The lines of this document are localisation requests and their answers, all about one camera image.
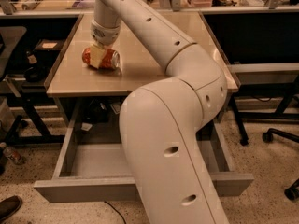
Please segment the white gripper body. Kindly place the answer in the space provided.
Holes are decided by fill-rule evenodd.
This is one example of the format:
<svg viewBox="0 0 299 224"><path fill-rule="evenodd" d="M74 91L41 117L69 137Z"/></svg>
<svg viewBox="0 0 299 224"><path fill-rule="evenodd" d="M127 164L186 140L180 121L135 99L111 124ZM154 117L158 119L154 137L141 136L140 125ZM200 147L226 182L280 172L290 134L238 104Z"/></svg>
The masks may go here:
<svg viewBox="0 0 299 224"><path fill-rule="evenodd" d="M95 19L91 21L91 36L94 41L104 46L112 45L119 36L121 26L108 28L100 25Z"/></svg>

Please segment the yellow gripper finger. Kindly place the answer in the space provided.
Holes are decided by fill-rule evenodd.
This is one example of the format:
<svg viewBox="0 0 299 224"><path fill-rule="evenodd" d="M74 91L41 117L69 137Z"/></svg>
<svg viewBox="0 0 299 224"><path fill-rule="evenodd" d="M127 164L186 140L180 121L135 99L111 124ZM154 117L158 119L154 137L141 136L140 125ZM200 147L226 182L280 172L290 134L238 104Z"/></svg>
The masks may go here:
<svg viewBox="0 0 299 224"><path fill-rule="evenodd" d="M90 46L90 66L99 68L105 57L106 49L101 45L91 44Z"/></svg>

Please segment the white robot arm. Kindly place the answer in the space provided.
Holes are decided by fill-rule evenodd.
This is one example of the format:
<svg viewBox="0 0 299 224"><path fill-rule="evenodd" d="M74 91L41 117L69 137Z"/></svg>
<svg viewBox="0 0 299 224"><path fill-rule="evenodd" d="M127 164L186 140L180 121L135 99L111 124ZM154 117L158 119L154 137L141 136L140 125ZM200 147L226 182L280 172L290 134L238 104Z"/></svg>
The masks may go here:
<svg viewBox="0 0 299 224"><path fill-rule="evenodd" d="M120 17L166 74L121 106L123 151L150 224L229 224L196 134L227 95L221 67L141 0L96 0L94 20Z"/></svg>

